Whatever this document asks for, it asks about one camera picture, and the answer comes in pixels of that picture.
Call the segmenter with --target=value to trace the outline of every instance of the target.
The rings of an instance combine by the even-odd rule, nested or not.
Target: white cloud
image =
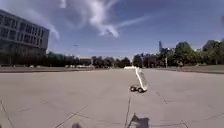
[[[89,23],[99,31],[101,36],[111,34],[115,38],[119,37],[116,27],[109,23],[109,10],[118,0],[69,0],[67,2],[69,3],[66,4],[71,5],[82,18],[79,28]]]
[[[66,8],[66,6],[67,6],[66,5],[66,0],[60,0],[60,2],[61,2],[60,5],[59,5],[60,8]]]
[[[149,19],[148,16],[143,16],[143,17],[138,17],[136,19],[123,21],[123,22],[121,22],[120,24],[117,25],[117,28],[127,27],[127,26],[134,25],[134,24],[139,24],[139,23],[144,22],[148,19]]]
[[[75,25],[74,25],[71,21],[69,21],[69,20],[66,20],[66,21],[65,21],[65,24],[66,24],[67,27],[69,27],[70,29],[74,29],[74,28],[75,28]]]

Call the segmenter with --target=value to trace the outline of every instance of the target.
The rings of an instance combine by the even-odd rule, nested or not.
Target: cloud
[[[138,17],[136,19],[126,20],[117,25],[117,28],[127,27],[134,24],[139,24],[149,19],[149,16]]]
[[[67,5],[66,5],[66,0],[60,0],[60,2],[61,2],[61,3],[60,3],[60,5],[59,5],[59,7],[60,7],[60,8],[66,8],[66,6],[67,6]]]
[[[66,20],[65,21],[65,24],[66,24],[67,27],[69,27],[71,29],[74,29],[75,28],[75,25],[71,21],[69,21],[69,20]]]
[[[67,2],[65,4],[79,13],[81,16],[81,23],[79,27],[83,27],[89,23],[92,27],[99,31],[99,35],[104,36],[111,34],[115,38],[119,37],[116,27],[109,22],[109,10],[118,3],[118,0],[61,0]]]
[[[28,18],[32,22],[35,22],[42,26],[47,27],[48,29],[50,29],[50,32],[55,36],[55,38],[57,40],[60,39],[60,34],[59,34],[58,30],[46,17],[44,17],[39,12],[37,12],[36,10],[33,10],[33,9],[27,9],[26,13],[28,15]]]

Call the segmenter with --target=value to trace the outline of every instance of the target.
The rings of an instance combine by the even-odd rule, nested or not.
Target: pavement crack
[[[186,125],[186,123],[183,120],[181,120],[181,122],[186,128],[188,128],[188,126]]]
[[[221,113],[221,114],[218,114],[218,115],[214,115],[214,116],[211,116],[211,117],[208,117],[208,118],[205,118],[205,119],[193,120],[191,122],[201,122],[201,121],[211,120],[211,119],[214,119],[214,118],[219,118],[221,116],[224,116],[224,113]]]
[[[126,119],[125,119],[124,128],[126,128],[127,123],[128,123],[128,115],[129,115],[129,110],[130,110],[130,104],[131,104],[131,96],[129,96],[129,100],[128,100],[128,111],[127,111],[127,115],[126,115]]]
[[[2,100],[0,100],[0,103],[1,103],[1,106],[2,106],[3,111],[4,111],[5,114],[6,114],[6,117],[7,117],[8,121],[9,121],[10,125],[12,126],[12,128],[15,128],[14,125],[13,125],[13,123],[12,123],[12,121],[11,121],[10,118],[9,118],[9,115],[8,115],[6,109],[5,109],[5,106],[4,106],[3,102],[2,102]]]
[[[160,96],[160,94],[159,94],[158,92],[156,92],[156,94],[157,94],[158,96]]]
[[[163,100],[163,101],[164,101],[164,103],[168,104],[166,100]]]
[[[76,116],[79,112],[81,112],[82,110],[84,110],[85,108],[87,108],[89,105],[86,105],[85,107],[81,108],[79,111],[77,111],[76,113],[72,113],[71,116],[69,116],[67,119],[65,119],[63,122],[61,122],[60,124],[58,124],[57,126],[55,126],[54,128],[58,128],[61,125],[63,125],[64,123],[66,123],[68,120],[70,120],[71,118],[73,118],[74,116]]]
[[[90,119],[90,120],[94,120],[94,121],[99,121],[99,122],[104,122],[104,123],[108,123],[108,124],[117,124],[117,125],[121,125],[121,123],[116,123],[116,122],[110,122],[110,121],[106,121],[106,120],[99,120],[99,119],[94,119],[94,118],[91,118],[91,117],[88,117],[88,116],[85,116],[85,115],[81,115],[81,114],[75,114],[76,116],[79,116],[79,117],[83,117],[83,118],[87,118],[87,119]]]

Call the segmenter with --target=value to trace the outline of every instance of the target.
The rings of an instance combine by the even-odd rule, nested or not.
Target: distant building
[[[161,52],[163,49],[163,44],[162,44],[162,41],[159,41],[159,52]]]
[[[45,54],[49,30],[0,10],[0,52]]]

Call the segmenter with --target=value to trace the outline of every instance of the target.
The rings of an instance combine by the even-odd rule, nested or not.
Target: window
[[[7,27],[10,27],[11,21],[12,21],[12,19],[10,19],[8,17],[5,17],[5,19],[4,19],[4,25],[7,26]]]
[[[9,33],[8,29],[2,28],[0,36],[3,37],[3,38],[7,38],[8,37],[8,33]]]
[[[29,33],[29,25],[26,25],[26,32]]]
[[[39,39],[37,38],[37,45],[39,45]]]
[[[35,43],[36,43],[36,37],[33,38],[33,44],[35,44]]]
[[[19,30],[20,31],[24,31],[25,30],[25,27],[26,27],[26,24],[25,23],[20,23]]]
[[[14,40],[15,37],[16,37],[16,31],[11,30],[10,33],[9,33],[9,39],[10,40]]]
[[[21,33],[17,33],[17,41],[20,41],[20,35],[21,35]]]
[[[15,20],[12,20],[11,28],[14,28],[15,26]]]
[[[37,28],[35,28],[35,35],[37,35]]]
[[[30,42],[31,44],[33,44],[33,36],[31,36]]]
[[[35,30],[35,28],[34,28],[34,27],[32,27],[32,34],[34,34],[34,30]]]
[[[40,46],[42,46],[42,42],[43,42],[42,39],[40,39]]]
[[[4,16],[0,15],[0,24],[2,24]]]
[[[23,41],[23,34],[20,35],[20,41]]]
[[[18,22],[16,21],[14,26],[15,29],[17,29],[17,25],[18,25]]]
[[[31,43],[31,37],[28,35],[28,42],[27,43]]]
[[[23,40],[25,43],[28,43],[28,35],[25,35],[24,36],[24,40]]]
[[[42,30],[42,33],[41,33],[41,37],[43,37],[44,36],[44,30]]]
[[[40,29],[38,30],[38,36],[40,36]]]

